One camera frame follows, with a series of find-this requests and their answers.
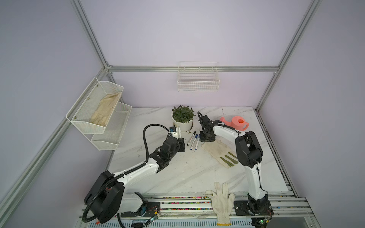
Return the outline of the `whiteboard marker black end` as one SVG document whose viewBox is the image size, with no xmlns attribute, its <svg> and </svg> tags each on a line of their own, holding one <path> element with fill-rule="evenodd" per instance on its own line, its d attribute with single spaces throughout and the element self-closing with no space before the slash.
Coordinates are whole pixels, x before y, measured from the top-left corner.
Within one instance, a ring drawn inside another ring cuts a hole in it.
<svg viewBox="0 0 365 228">
<path fill-rule="evenodd" d="M 196 131 L 194 131 L 193 134 L 192 134 L 192 136 L 190 137 L 190 139 L 189 139 L 189 141 L 187 143 L 188 146 L 192 144 L 193 139 L 195 138 L 195 135 L 196 135 Z"/>
</svg>

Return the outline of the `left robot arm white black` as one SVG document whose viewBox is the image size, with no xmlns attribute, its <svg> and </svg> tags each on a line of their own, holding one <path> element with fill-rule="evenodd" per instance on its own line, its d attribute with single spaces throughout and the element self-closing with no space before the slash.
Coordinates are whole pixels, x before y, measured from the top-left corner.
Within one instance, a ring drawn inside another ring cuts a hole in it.
<svg viewBox="0 0 365 228">
<path fill-rule="evenodd" d="M 84 199 L 84 223 L 97 219 L 101 224 L 115 215 L 131 213 L 142 217 L 147 212 L 148 201 L 139 192 L 125 193 L 132 185 L 157 174 L 166 168 L 178 152 L 185 152 L 183 138 L 167 137 L 163 145 L 149 155 L 149 161 L 124 173 L 105 171 L 100 174 Z"/>
</svg>

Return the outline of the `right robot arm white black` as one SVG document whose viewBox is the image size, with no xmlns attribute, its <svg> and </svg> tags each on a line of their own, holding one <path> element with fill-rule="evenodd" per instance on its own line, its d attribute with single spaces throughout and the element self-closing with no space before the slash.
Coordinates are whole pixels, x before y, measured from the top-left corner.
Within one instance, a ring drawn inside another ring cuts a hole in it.
<svg viewBox="0 0 365 228">
<path fill-rule="evenodd" d="M 248 211 L 251 215 L 258 215 L 269 204 L 269 194 L 262 187 L 261 162 L 263 150 L 253 131 L 244 132 L 224 124 L 220 120 L 212 121 L 207 115 L 197 113 L 198 121 L 202 127 L 201 141 L 213 142 L 216 136 L 223 137 L 235 143 L 238 162 L 244 166 L 248 179 Z"/>
</svg>

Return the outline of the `beige glove green fingers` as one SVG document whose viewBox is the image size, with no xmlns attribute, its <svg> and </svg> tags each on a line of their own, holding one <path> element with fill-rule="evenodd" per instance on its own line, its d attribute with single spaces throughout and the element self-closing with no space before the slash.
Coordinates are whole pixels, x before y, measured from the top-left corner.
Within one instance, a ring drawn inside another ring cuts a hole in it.
<svg viewBox="0 0 365 228">
<path fill-rule="evenodd" d="M 230 147 L 221 141 L 204 142 L 202 148 L 227 169 L 239 163 Z"/>
</svg>

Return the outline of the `potted green plant white pot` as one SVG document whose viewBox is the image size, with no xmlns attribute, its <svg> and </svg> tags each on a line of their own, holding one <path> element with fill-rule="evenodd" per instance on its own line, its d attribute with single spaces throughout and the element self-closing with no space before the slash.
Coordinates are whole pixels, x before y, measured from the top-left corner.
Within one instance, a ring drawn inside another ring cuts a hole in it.
<svg viewBox="0 0 365 228">
<path fill-rule="evenodd" d="M 172 119 L 174 126 L 180 128 L 182 133 L 188 132 L 193 127 L 194 110 L 186 105 L 179 105 L 172 109 Z"/>
</svg>

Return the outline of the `pink watering can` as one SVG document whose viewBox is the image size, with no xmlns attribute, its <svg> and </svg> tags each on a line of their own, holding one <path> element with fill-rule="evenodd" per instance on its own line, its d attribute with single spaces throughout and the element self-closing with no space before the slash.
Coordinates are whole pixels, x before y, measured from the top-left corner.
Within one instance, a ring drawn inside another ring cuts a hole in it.
<svg viewBox="0 0 365 228">
<path fill-rule="evenodd" d="M 241 116 L 234 116 L 230 122 L 226 121 L 224 117 L 221 117 L 220 121 L 238 131 L 246 131 L 249 127 L 249 123 Z"/>
</svg>

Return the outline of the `lower white mesh shelf basket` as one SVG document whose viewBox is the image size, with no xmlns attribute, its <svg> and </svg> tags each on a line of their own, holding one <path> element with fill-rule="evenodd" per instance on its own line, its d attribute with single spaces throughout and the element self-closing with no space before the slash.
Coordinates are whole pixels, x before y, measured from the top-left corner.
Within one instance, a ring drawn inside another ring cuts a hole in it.
<svg viewBox="0 0 365 228">
<path fill-rule="evenodd" d="M 132 106 L 118 102 L 102 135 L 93 135 L 92 144 L 99 151 L 113 151 L 119 147 Z"/>
</svg>

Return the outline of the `white mesh shelf basket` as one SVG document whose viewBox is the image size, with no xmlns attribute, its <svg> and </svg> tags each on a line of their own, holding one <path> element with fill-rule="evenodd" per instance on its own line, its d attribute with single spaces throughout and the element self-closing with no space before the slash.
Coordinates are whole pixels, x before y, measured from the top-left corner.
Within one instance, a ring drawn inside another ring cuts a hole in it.
<svg viewBox="0 0 365 228">
<path fill-rule="evenodd" d="M 102 99 L 114 96 L 114 100 L 118 101 L 123 90 L 124 87 L 121 85 L 93 78 L 84 93 L 66 114 L 66 119 L 84 135 L 103 134 L 117 105 L 113 104 L 111 111 L 107 111 L 106 121 L 103 124 L 96 124 L 92 121 L 92 116 L 98 110 Z"/>
<path fill-rule="evenodd" d="M 119 147 L 132 106 L 118 102 L 102 135 L 93 135 L 92 144 L 99 151 L 113 151 Z"/>
</svg>

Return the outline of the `white knit glove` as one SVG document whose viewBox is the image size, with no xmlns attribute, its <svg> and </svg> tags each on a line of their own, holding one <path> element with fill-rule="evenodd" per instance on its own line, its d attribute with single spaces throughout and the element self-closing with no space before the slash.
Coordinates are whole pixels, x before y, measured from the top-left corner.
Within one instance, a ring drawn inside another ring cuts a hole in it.
<svg viewBox="0 0 365 228">
<path fill-rule="evenodd" d="M 218 182 L 214 183 L 215 191 L 207 190 L 205 196 L 211 199 L 213 211 L 217 215 L 218 226 L 230 226 L 230 215 L 233 210 L 235 200 L 234 193 L 228 193 L 228 184 L 222 185 Z"/>
</svg>

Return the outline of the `beige cloth in basket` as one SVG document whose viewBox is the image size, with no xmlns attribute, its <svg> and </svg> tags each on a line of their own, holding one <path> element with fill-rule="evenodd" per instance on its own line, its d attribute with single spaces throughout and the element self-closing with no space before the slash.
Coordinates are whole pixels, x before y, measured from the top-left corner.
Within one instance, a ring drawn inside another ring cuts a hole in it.
<svg viewBox="0 0 365 228">
<path fill-rule="evenodd" d="M 103 99 L 101 99 L 99 106 L 96 111 L 91 116 L 89 122 L 102 127 L 106 127 L 115 106 L 120 99 L 121 92 L 108 94 Z"/>
</svg>

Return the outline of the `upper white mesh shelf basket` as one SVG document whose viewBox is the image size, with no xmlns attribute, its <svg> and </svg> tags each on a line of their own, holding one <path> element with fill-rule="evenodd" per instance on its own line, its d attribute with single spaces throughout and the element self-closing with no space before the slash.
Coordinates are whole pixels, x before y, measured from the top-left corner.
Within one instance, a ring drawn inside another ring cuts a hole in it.
<svg viewBox="0 0 365 228">
<path fill-rule="evenodd" d="M 93 78 L 84 93 L 66 114 L 66 119 L 84 135 L 103 134 L 117 105 L 113 104 L 111 111 L 107 111 L 106 121 L 103 124 L 96 124 L 92 121 L 92 116 L 98 110 L 102 99 L 114 96 L 114 100 L 118 101 L 123 90 L 124 87 L 121 85 Z"/>
</svg>

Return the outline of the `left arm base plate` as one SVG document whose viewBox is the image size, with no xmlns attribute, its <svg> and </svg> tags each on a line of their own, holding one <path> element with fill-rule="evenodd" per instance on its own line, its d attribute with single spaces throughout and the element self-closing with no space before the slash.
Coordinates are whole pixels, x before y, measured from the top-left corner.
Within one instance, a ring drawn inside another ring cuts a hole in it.
<svg viewBox="0 0 365 228">
<path fill-rule="evenodd" d="M 148 202 L 143 204 L 136 212 L 123 212 L 120 213 L 120 216 L 122 218 L 152 217 L 160 211 L 160 207 L 160 202 Z"/>
</svg>

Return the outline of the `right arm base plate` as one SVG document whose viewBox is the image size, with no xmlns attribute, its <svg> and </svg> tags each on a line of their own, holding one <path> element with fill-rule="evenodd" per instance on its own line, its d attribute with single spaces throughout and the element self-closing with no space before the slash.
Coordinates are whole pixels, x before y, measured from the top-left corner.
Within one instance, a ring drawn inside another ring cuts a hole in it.
<svg viewBox="0 0 365 228">
<path fill-rule="evenodd" d="M 237 216 L 272 216 L 274 214 L 271 203 L 264 199 L 255 200 L 235 200 L 234 210 Z"/>
</svg>

